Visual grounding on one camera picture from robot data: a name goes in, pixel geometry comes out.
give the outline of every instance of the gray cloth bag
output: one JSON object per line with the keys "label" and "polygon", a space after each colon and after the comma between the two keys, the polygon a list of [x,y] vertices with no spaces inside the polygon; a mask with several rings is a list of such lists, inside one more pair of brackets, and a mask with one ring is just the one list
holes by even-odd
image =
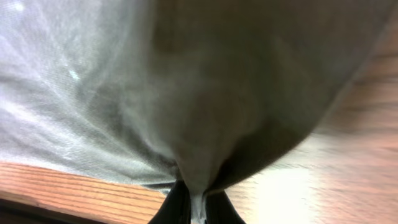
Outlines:
{"label": "gray cloth bag", "polygon": [[0,160],[183,180],[203,221],[311,133],[395,2],[0,0]]}

